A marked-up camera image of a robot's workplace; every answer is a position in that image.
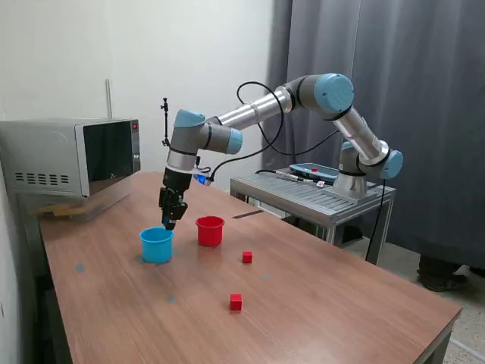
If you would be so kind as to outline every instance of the wooden table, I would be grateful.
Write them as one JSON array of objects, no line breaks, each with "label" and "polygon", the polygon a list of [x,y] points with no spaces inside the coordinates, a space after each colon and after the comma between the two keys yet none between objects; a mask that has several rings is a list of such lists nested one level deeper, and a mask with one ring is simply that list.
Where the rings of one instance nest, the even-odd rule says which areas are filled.
[{"label": "wooden table", "polygon": [[[74,363],[443,361],[454,303],[195,181],[172,260],[142,263],[161,174],[131,178],[132,194],[93,221],[41,221]],[[203,215],[226,221],[218,248],[197,245]]]}]

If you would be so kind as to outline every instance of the person's foot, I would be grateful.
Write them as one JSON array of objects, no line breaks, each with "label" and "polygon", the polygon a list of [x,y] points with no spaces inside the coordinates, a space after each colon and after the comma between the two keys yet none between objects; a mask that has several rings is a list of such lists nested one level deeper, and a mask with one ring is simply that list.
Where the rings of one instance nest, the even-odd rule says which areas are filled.
[{"label": "person's foot", "polygon": [[485,269],[470,267],[470,272],[472,272],[474,275],[479,275],[480,277],[485,278]]},{"label": "person's foot", "polygon": [[418,281],[433,292],[446,292],[465,288],[468,277],[466,275],[452,275],[450,278],[441,278],[432,275],[419,275]]}]

